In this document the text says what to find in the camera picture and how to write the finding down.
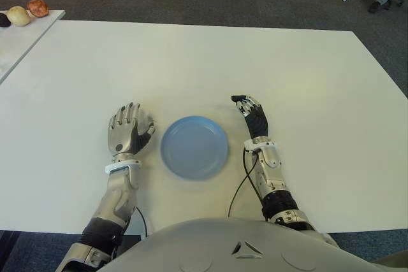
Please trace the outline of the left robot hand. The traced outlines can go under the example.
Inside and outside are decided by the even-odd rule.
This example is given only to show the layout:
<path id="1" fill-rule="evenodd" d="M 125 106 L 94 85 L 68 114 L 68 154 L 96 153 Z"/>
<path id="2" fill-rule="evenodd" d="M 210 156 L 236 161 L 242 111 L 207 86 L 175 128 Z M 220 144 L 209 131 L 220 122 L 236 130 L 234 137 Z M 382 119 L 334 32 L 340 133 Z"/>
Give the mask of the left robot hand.
<path id="1" fill-rule="evenodd" d="M 150 141 L 156 128 L 152 117 L 142 113 L 140 104 L 121 106 L 108 124 L 108 149 L 114 162 L 133 159 Z"/>

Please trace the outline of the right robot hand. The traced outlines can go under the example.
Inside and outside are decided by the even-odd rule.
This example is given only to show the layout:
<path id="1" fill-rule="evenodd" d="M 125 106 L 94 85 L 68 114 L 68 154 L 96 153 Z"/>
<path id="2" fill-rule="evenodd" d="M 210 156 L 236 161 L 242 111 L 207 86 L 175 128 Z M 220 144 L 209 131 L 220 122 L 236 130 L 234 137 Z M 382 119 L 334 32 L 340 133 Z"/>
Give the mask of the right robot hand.
<path id="1" fill-rule="evenodd" d="M 268 136 L 268 121 L 262 105 L 251 96 L 232 96 L 238 111 L 245 119 L 251 139 Z"/>

